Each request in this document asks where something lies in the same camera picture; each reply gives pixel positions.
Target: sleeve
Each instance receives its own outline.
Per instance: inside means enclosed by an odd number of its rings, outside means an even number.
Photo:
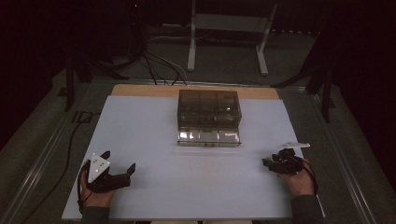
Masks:
[[[324,218],[317,196],[301,195],[291,200],[293,224],[323,224]]]
[[[108,224],[109,214],[108,207],[84,207],[81,224]]]

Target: transparent plastic box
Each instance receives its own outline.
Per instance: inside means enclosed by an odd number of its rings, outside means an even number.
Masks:
[[[238,147],[241,118],[236,91],[181,90],[177,142],[185,147]]]

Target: white tabletop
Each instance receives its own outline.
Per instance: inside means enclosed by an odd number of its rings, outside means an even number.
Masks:
[[[243,99],[240,105],[240,147],[179,147],[176,97],[108,96],[85,160],[110,150],[112,175],[136,162],[132,185],[117,191],[110,217],[291,217],[289,189],[262,166],[277,146],[297,142],[286,108],[281,100]],[[75,183],[63,219],[79,218]]]

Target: white metal stand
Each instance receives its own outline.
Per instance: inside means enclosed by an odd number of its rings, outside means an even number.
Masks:
[[[193,71],[195,67],[195,29],[210,30],[228,30],[244,32],[262,32],[262,42],[256,46],[257,59],[259,61],[260,72],[262,75],[268,75],[267,65],[265,63],[263,50],[268,35],[271,31],[272,22],[276,13],[277,4],[272,6],[270,15],[267,18],[261,17],[242,17],[201,14],[195,12],[195,0],[192,0],[191,6],[191,42],[189,51],[189,60],[187,69]]]

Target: dark floor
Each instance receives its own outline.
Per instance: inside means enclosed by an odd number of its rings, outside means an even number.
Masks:
[[[251,41],[237,47],[202,43],[197,47],[195,71],[185,71],[187,83],[268,87],[296,75],[314,42],[315,38],[309,35],[271,34],[264,52],[269,70],[267,77],[259,74]],[[182,69],[186,70],[187,66],[188,38],[153,39],[149,41],[148,49],[179,65],[181,68],[177,69],[184,76]],[[166,66],[153,61],[151,65],[170,82],[176,76],[175,71]],[[146,61],[141,59],[120,72],[131,78],[124,83],[152,83],[146,67]],[[319,97],[303,92],[307,81],[303,79],[278,90],[278,93],[288,109],[297,138],[312,146],[304,150],[304,155],[311,160],[318,176],[319,198],[326,223],[396,223],[395,193],[340,92],[333,86],[335,108],[330,112],[332,123],[327,124],[318,112]],[[65,99],[57,96],[60,88],[64,87],[64,71],[54,78],[53,83],[52,91],[0,153],[0,169],[3,171],[0,175],[0,213],[4,223],[17,223],[17,220],[21,222],[28,217],[61,175],[70,137],[76,127],[71,122],[75,112],[100,112],[106,97],[120,82],[96,74],[91,84],[77,85],[77,100],[69,113],[64,112]],[[64,179],[27,223],[71,222],[62,221],[61,215],[96,122],[94,119],[78,128]],[[46,151],[49,152],[46,154],[48,159],[39,159]],[[15,210],[10,212],[7,210],[9,206]],[[290,221],[270,220],[269,223]]]

